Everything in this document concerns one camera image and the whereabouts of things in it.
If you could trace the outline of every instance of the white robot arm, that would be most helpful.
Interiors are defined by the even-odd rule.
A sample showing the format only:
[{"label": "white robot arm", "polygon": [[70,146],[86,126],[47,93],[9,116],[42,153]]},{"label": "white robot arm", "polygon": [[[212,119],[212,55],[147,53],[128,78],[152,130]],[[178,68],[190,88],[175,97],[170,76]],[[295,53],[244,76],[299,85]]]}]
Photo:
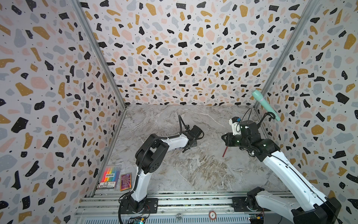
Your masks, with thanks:
[{"label": "white robot arm", "polygon": [[241,134],[232,125],[233,133],[222,136],[226,146],[237,146],[246,150],[250,156],[268,166],[287,186],[297,202],[286,200],[257,187],[247,193],[247,207],[250,210],[269,209],[287,218],[294,224],[333,224],[341,204],[336,198],[327,198],[315,188],[285,157],[280,148],[270,139],[261,139],[258,128],[265,116],[275,118],[267,112],[256,124],[251,120],[241,121],[238,125]]}]

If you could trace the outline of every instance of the metal frame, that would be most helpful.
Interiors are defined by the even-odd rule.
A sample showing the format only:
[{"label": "metal frame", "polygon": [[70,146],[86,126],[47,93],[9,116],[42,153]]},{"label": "metal frame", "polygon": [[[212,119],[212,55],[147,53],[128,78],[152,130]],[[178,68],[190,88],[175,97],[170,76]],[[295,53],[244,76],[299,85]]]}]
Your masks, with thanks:
[{"label": "metal frame", "polygon": [[[119,197],[123,192],[112,191],[105,195],[82,198],[74,216],[79,217],[118,217]],[[202,215],[214,210],[216,214],[258,214],[261,211],[234,212],[232,197],[245,197],[247,192],[159,192],[148,194],[148,198],[158,198],[158,213],[151,216]],[[282,198],[294,198],[290,192],[271,192]]]},{"label": "metal frame", "polygon": [[81,7],[81,4],[79,2],[79,0],[71,0],[70,3],[72,4],[72,8],[74,9],[75,11],[75,14],[76,16],[78,17],[79,19],[79,23],[81,24],[83,30],[84,30],[84,33],[85,35],[87,36],[88,38],[88,41],[89,41],[89,44],[91,45],[91,47],[93,48],[93,51],[98,59],[98,62],[100,64],[100,66],[103,68],[103,72],[104,74],[106,75],[107,77],[107,80],[109,81],[110,83],[110,86],[112,87],[113,89],[113,92],[115,93],[116,95],[116,98],[117,98],[117,102],[119,103],[119,107],[120,107],[120,110],[122,111],[122,114],[121,114],[121,117],[120,117],[120,120],[117,124],[117,128],[113,134],[113,140],[109,146],[109,151],[108,151],[108,154],[106,155],[106,158],[105,160],[103,161],[102,165],[101,165],[101,168],[99,169],[99,173],[95,179],[95,187],[91,190],[91,193],[90,193],[90,196],[92,197],[96,191],[96,188],[97,188],[97,184],[98,184],[98,180],[100,178],[100,176],[102,175],[103,173],[103,170],[104,168],[106,167],[107,163],[108,163],[108,160],[112,154],[112,151],[113,151],[113,148],[114,148],[114,145],[116,143],[116,140],[118,138],[118,135],[119,135],[119,131],[121,130],[121,127],[122,127],[122,124],[123,124],[123,121],[125,119],[125,116],[126,116],[126,104],[124,103],[123,101],[123,97],[120,93],[120,91],[118,90],[118,87],[112,77],[112,73],[107,65],[107,62],[100,50],[100,48],[98,47],[98,43],[95,39],[95,36],[91,30],[91,27],[86,19],[86,16],[82,10],[82,7]]},{"label": "metal frame", "polygon": [[84,30],[84,33],[86,34],[88,41],[89,41],[90,45],[92,46],[92,48],[95,52],[95,55],[96,55],[100,65],[103,68],[105,75],[107,76],[107,80],[109,81],[109,83],[117,97],[117,101],[118,101],[119,105],[121,105],[123,110],[125,110],[127,106],[124,103],[123,97],[122,97],[120,91],[118,90],[118,87],[112,77],[112,73],[111,73],[111,71],[107,65],[107,62],[98,46],[98,43],[97,43],[95,36],[92,32],[92,29],[88,23],[88,20],[86,19],[86,16],[82,10],[79,0],[71,0],[71,3],[72,3],[72,8],[74,9],[76,16],[78,17],[79,22]]},{"label": "metal frame", "polygon": [[[320,0],[309,0],[309,2],[307,3],[306,8],[302,12],[301,18],[298,20],[298,23],[297,23],[294,31],[292,32],[291,38],[288,40],[281,55],[279,56],[279,59],[278,59],[276,65],[272,69],[270,76],[268,77],[265,85],[263,86],[263,88],[261,90],[261,94],[264,97],[266,96],[267,92],[269,91],[272,82],[276,79],[277,74],[280,72],[280,69],[281,69],[283,63],[285,62],[288,54],[291,52],[292,48],[294,47],[296,40],[301,35],[302,31],[305,28],[307,21],[310,19],[313,11],[316,9],[316,6],[318,5],[319,2],[320,2]],[[259,107],[259,105],[260,105],[259,102],[256,102],[254,108],[257,109]]]}]

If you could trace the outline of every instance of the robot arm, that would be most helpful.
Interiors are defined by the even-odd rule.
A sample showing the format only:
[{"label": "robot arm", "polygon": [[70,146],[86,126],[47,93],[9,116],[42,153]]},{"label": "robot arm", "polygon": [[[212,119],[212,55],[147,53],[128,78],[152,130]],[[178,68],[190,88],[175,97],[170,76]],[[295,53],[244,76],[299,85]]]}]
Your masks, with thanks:
[{"label": "robot arm", "polygon": [[[268,112],[264,115],[275,115]],[[326,224],[334,223],[341,208],[336,198],[328,199],[315,188],[285,157],[280,148],[270,139],[261,139],[256,124],[251,120],[242,121],[238,125],[240,134],[227,133],[222,136],[226,146],[237,146],[246,150],[250,156],[257,157],[267,165],[288,187],[295,196],[295,201],[286,200],[270,194],[263,188],[257,187],[247,193],[248,208],[257,210],[267,208],[287,218],[294,224]]]},{"label": "robot arm", "polygon": [[184,124],[184,127],[186,130],[182,132],[180,125],[179,135],[172,137],[163,138],[151,134],[137,151],[135,154],[137,165],[135,184],[133,190],[129,193],[130,195],[123,199],[126,209],[133,213],[139,213],[143,210],[150,178],[153,172],[159,168],[168,151],[183,148],[183,152],[185,152],[190,147],[197,146],[197,140],[204,137],[204,132],[196,125],[191,130],[188,125]]}]

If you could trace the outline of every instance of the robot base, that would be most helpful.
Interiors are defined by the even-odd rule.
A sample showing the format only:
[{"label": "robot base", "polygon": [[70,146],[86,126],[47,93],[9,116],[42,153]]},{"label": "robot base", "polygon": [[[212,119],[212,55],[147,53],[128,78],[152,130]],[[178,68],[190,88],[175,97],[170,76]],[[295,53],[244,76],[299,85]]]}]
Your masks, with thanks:
[{"label": "robot base", "polygon": [[139,211],[138,213],[135,212],[133,207],[130,205],[128,199],[122,199],[122,209],[121,214],[136,214],[140,215],[144,214],[155,214],[158,211],[158,198],[146,198],[144,203],[145,211]]}]

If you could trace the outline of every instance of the metal corner post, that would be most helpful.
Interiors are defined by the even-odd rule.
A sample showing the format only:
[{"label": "metal corner post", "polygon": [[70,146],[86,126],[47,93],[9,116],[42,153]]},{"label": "metal corner post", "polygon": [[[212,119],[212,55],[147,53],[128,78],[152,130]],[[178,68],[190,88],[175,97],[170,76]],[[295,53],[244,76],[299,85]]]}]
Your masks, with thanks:
[{"label": "metal corner post", "polygon": [[71,3],[72,3],[72,8],[74,9],[74,11],[79,19],[79,22],[88,38],[88,41],[89,41],[90,45],[92,46],[92,48],[97,56],[97,59],[98,59],[100,65],[102,66],[104,73],[107,76],[107,79],[108,79],[108,81],[117,97],[119,105],[123,108],[123,110],[125,110],[126,104],[124,103],[123,97],[122,97],[120,91],[118,90],[116,82],[114,81],[114,79],[111,75],[112,73],[111,73],[111,71],[107,65],[107,62],[98,46],[98,43],[97,43],[95,36],[91,30],[88,20],[86,19],[86,16],[82,10],[79,0],[71,0]]},{"label": "metal corner post", "polygon": [[[291,52],[297,39],[303,32],[307,21],[309,21],[313,11],[316,9],[316,7],[320,1],[321,0],[309,0],[309,2],[307,3],[305,9],[302,12],[301,18],[299,19],[294,31],[292,32],[291,38],[288,40],[281,55],[279,56],[279,59],[278,59],[276,65],[272,69],[272,72],[271,72],[269,78],[267,79],[265,85],[262,88],[261,94],[264,97],[266,96],[267,92],[269,91],[270,86],[272,85],[272,82],[276,79],[277,74],[280,72],[280,69],[281,69],[283,63],[285,62],[288,54]],[[259,107],[259,105],[260,105],[259,102],[256,102],[254,108],[257,109]]]}]

